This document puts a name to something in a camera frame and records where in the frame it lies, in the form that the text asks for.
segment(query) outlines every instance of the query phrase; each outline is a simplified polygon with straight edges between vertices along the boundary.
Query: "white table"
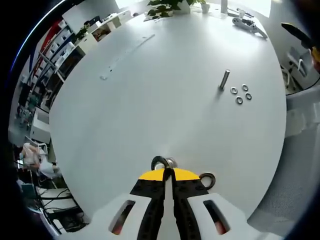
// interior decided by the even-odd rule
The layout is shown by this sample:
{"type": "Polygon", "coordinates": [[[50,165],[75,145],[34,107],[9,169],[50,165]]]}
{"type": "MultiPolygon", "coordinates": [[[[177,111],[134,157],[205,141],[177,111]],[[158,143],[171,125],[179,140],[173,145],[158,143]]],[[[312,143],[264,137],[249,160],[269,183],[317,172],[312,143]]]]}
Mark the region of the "white table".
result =
{"type": "MultiPolygon", "coordinates": [[[[99,42],[50,111],[52,143],[70,191],[92,217],[130,192],[153,157],[162,155],[182,169],[214,173],[209,192],[249,217],[274,176],[286,128],[285,88],[270,40],[236,28],[230,17],[143,18],[99,42]],[[226,69],[231,73],[220,93],[226,69]]],[[[162,225],[176,228],[172,220],[162,225]]],[[[160,229],[158,239],[164,232],[170,230],[160,229]]]]}

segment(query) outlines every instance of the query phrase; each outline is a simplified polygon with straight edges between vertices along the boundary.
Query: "metal washer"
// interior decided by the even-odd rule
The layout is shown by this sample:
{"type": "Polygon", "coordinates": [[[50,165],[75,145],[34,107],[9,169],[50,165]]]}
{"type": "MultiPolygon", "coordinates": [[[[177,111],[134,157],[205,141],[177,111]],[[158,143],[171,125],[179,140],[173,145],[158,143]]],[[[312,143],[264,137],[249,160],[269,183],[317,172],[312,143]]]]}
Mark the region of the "metal washer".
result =
{"type": "Polygon", "coordinates": [[[235,99],[235,102],[239,105],[243,104],[244,103],[244,100],[240,97],[240,96],[237,96],[236,99],[235,99]]]}
{"type": "Polygon", "coordinates": [[[242,84],[242,90],[243,90],[243,91],[248,91],[248,90],[249,90],[249,88],[248,88],[248,86],[247,86],[247,85],[242,84]]]}
{"type": "Polygon", "coordinates": [[[238,93],[238,90],[233,86],[233,87],[231,87],[230,92],[231,92],[232,94],[237,94],[237,93],[238,93]]]}
{"type": "Polygon", "coordinates": [[[248,93],[248,92],[245,94],[245,97],[246,97],[246,99],[248,99],[248,100],[251,100],[251,99],[252,99],[251,94],[250,94],[250,93],[248,93]]]}

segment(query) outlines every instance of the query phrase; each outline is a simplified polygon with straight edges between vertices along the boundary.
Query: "person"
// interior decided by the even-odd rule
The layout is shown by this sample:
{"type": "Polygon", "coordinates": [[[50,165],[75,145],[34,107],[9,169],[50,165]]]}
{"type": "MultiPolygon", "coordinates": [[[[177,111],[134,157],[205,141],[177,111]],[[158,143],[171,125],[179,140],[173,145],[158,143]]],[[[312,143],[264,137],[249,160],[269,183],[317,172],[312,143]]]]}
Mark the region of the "person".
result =
{"type": "Polygon", "coordinates": [[[34,147],[30,143],[23,144],[19,158],[23,164],[31,170],[39,170],[43,175],[52,179],[61,176],[58,166],[48,162],[48,158],[43,149],[34,147]]]}

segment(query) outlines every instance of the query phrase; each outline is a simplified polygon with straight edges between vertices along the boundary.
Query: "metal cylinder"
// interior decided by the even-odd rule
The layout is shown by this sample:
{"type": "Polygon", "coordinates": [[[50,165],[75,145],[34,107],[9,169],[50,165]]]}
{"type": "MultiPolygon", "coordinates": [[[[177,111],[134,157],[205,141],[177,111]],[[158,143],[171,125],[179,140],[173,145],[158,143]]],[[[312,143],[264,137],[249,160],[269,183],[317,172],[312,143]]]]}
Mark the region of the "metal cylinder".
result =
{"type": "Polygon", "coordinates": [[[221,90],[224,89],[224,87],[225,87],[225,85],[226,85],[226,82],[227,82],[227,80],[228,80],[229,74],[230,74],[230,70],[229,70],[229,69],[225,70],[224,75],[223,75],[223,78],[222,78],[222,81],[221,81],[221,84],[220,84],[220,86],[219,86],[219,88],[220,88],[221,90]]]}

